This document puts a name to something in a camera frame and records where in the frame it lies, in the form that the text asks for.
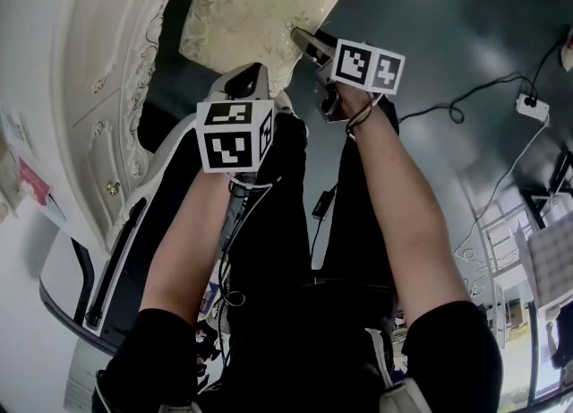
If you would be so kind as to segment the person's right hand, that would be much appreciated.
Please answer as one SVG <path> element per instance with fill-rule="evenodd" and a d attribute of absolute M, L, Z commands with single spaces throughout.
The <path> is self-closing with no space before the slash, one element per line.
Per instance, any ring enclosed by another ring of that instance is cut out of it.
<path fill-rule="evenodd" d="M 341 107 L 348 118 L 346 129 L 350 130 L 357 122 L 369 115 L 375 105 L 375 96 L 368 91 L 342 82 L 337 83 L 337 91 Z"/>

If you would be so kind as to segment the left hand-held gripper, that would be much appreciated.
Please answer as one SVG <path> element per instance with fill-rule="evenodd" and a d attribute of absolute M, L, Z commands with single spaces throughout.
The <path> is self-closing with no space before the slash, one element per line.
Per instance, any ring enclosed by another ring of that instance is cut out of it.
<path fill-rule="evenodd" d="M 196 112 L 196 136 L 207 173 L 254 173 L 274 137 L 274 104 L 266 65 L 242 65 L 221 75 Z"/>

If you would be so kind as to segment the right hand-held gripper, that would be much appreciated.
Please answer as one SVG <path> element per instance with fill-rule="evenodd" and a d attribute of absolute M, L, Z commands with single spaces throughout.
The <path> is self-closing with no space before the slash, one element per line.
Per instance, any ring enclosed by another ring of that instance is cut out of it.
<path fill-rule="evenodd" d="M 404 71 L 406 57 L 389 50 L 347 39 L 337 39 L 323 30 L 293 28 L 291 39 L 315 64 L 321 96 L 318 109 L 327 123 L 346 122 L 348 116 L 340 106 L 337 83 L 365 90 L 374 99 L 394 96 Z"/>

